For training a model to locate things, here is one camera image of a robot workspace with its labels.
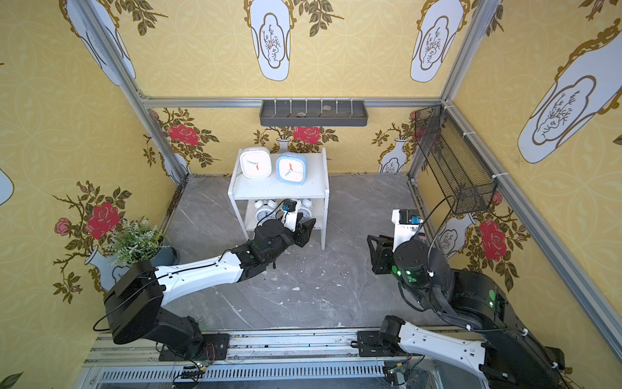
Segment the white twin-bell clock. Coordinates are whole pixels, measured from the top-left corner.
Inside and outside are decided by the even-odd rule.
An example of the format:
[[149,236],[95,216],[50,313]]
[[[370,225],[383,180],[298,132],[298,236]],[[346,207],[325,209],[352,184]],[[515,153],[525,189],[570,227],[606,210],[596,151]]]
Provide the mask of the white twin-bell clock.
[[266,220],[275,219],[278,204],[274,199],[256,200],[254,207],[257,225],[261,225]]
[[310,199],[298,199],[296,212],[300,213],[304,220],[311,219],[313,217],[313,202]]

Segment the blue square alarm clock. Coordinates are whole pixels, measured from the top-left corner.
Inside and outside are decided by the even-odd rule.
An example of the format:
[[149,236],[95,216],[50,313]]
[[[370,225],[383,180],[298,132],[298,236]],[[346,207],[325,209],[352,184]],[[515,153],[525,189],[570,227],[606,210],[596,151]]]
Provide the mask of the blue square alarm clock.
[[308,162],[304,155],[284,153],[276,160],[276,176],[282,183],[302,185],[305,183]]

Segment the white square alarm clock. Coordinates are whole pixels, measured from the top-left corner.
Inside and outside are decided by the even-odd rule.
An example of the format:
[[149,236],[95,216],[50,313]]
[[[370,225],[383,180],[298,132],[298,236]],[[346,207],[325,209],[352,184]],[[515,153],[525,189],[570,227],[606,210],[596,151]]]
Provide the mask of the white square alarm clock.
[[271,154],[266,147],[244,148],[239,161],[242,174],[246,178],[268,178],[272,173]]

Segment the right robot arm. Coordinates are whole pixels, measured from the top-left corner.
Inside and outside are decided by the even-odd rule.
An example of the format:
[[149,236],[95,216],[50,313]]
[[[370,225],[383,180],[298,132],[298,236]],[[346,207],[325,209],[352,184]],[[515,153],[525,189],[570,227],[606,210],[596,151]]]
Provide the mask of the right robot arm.
[[480,335],[460,340],[387,315],[372,347],[376,352],[431,357],[469,372],[490,388],[567,388],[565,355],[542,345],[520,320],[490,277],[453,269],[437,248],[418,237],[400,244],[369,235],[373,271],[391,275],[404,301],[418,312],[432,311],[447,324]]

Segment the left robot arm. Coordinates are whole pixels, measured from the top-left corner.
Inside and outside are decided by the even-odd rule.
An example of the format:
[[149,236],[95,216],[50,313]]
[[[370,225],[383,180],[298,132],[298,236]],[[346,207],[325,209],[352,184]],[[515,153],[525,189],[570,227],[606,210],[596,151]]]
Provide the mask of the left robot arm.
[[113,342],[126,345],[140,339],[168,347],[182,358],[195,359],[206,345],[198,322],[167,311],[178,298],[219,285],[254,278],[267,270],[290,246],[305,246],[316,220],[296,220],[293,227],[267,220],[254,238],[223,254],[202,261],[155,267],[137,263],[105,295],[105,316]]

